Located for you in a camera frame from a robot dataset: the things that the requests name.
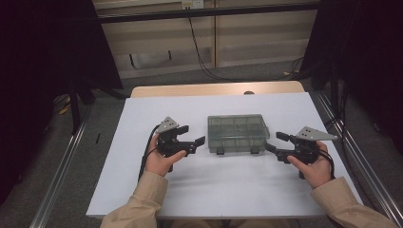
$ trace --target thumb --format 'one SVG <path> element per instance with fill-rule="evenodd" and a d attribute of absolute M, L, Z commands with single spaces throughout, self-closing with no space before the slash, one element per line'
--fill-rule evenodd
<path fill-rule="evenodd" d="M 169 163 L 173 164 L 173 163 L 175 163 L 175 162 L 181 160 L 185 155 L 186 155 L 186 151 L 181 150 L 180 152 L 178 152 L 178 153 L 172 155 L 171 157 L 166 158 L 166 160 L 167 160 Z"/>
<path fill-rule="evenodd" d="M 302 161 L 298 160 L 296 157 L 294 156 L 288 156 L 287 160 L 293 165 L 295 166 L 299 171 L 301 171 L 303 174 L 305 174 L 305 172 L 309 172 L 309 166 L 304 164 Z"/>

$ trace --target beige sleeve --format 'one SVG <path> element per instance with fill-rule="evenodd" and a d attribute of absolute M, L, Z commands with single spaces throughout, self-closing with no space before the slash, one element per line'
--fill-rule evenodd
<path fill-rule="evenodd" d="M 163 205 L 168 181 L 144 172 L 127 204 L 107 214 L 102 228 L 157 227 L 156 214 Z"/>
<path fill-rule="evenodd" d="M 382 214 L 359 204 L 344 178 L 319 186 L 311 196 L 329 217 L 344 227 L 397 227 Z"/>

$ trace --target shirt cuff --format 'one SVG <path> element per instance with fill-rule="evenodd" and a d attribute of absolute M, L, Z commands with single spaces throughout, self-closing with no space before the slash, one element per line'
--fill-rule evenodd
<path fill-rule="evenodd" d="M 140 178 L 133 195 L 155 201 L 162 205 L 167 188 L 167 179 L 158 174 L 145 171 Z"/>
<path fill-rule="evenodd" d="M 327 214 L 358 204 L 344 177 L 322 184 L 311 192 L 311 196 Z"/>

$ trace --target storage box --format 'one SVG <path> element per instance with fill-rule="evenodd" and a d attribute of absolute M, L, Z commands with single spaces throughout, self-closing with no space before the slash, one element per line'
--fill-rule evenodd
<path fill-rule="evenodd" d="M 269 131 L 260 114 L 208 117 L 210 153 L 251 152 L 265 150 Z"/>

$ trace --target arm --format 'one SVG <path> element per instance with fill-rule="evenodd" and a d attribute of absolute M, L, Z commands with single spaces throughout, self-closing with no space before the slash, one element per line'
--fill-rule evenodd
<path fill-rule="evenodd" d="M 164 178 L 169 167 L 186 154 L 181 151 L 165 158 L 157 150 L 158 136 L 154 136 L 148 148 L 149 156 L 145 172 L 140 178 L 127 204 L 106 215 L 102 228 L 157 227 L 156 215 L 163 205 L 168 181 Z"/>
<path fill-rule="evenodd" d="M 317 146 L 327 151 L 324 143 L 317 142 Z M 359 204 L 344 178 L 331 180 L 330 164 L 323 157 L 310 165 L 292 156 L 287 159 L 304 174 L 313 188 L 313 199 L 337 223 L 344 227 L 396 227 L 380 213 Z"/>

